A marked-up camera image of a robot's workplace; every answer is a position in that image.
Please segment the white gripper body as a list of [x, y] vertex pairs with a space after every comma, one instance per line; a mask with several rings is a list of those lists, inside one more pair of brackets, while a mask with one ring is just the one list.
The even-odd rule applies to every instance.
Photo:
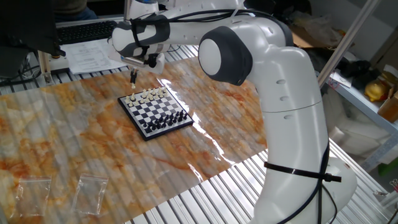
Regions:
[[165, 65], [164, 54], [149, 54], [143, 57], [123, 57], [117, 51], [110, 50], [108, 57], [116, 62], [123, 63], [130, 68], [145, 70], [148, 72], [161, 74]]

